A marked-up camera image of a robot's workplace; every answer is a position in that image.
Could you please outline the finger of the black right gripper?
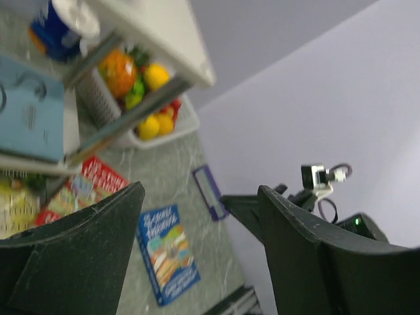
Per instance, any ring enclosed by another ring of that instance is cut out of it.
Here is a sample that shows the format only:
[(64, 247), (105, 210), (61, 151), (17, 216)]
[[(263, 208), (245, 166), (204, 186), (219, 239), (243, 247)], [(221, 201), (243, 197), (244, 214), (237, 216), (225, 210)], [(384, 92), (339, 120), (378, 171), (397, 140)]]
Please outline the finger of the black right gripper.
[(223, 195), (220, 202), (233, 217), (263, 243), (257, 195)]

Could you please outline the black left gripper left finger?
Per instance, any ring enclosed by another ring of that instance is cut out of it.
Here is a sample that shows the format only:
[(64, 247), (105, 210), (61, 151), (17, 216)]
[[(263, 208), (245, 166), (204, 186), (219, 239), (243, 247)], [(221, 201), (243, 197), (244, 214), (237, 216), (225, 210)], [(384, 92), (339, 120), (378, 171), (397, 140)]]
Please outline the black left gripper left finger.
[(144, 197), (134, 182), (1, 240), (1, 313), (115, 314)]

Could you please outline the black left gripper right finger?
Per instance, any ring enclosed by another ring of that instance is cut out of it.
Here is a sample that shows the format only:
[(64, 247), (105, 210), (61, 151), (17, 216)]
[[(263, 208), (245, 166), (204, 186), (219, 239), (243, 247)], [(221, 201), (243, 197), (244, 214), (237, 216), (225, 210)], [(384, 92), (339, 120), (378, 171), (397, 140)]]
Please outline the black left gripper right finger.
[(259, 220), (279, 314), (418, 314), (419, 250), (346, 231), (267, 186)]

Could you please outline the red 13-Storey Treehouse book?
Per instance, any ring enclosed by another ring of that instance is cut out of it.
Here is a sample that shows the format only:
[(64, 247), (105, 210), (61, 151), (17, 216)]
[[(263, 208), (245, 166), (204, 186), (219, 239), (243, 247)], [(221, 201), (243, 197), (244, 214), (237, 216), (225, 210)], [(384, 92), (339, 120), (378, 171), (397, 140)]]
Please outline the red 13-Storey Treehouse book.
[(102, 160), (90, 157), (83, 162), (81, 172), (70, 177), (40, 211), (34, 225), (43, 226), (98, 203), (128, 184), (127, 179)]

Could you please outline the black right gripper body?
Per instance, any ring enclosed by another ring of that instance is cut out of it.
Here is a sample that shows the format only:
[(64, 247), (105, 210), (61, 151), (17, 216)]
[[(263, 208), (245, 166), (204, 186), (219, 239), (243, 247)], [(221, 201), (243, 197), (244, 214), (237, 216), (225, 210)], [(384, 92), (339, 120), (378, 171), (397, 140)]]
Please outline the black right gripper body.
[(309, 213), (314, 212), (314, 208), (318, 200), (316, 195), (312, 193), (312, 190), (307, 189), (302, 189), (296, 194), (289, 194), (286, 199)]

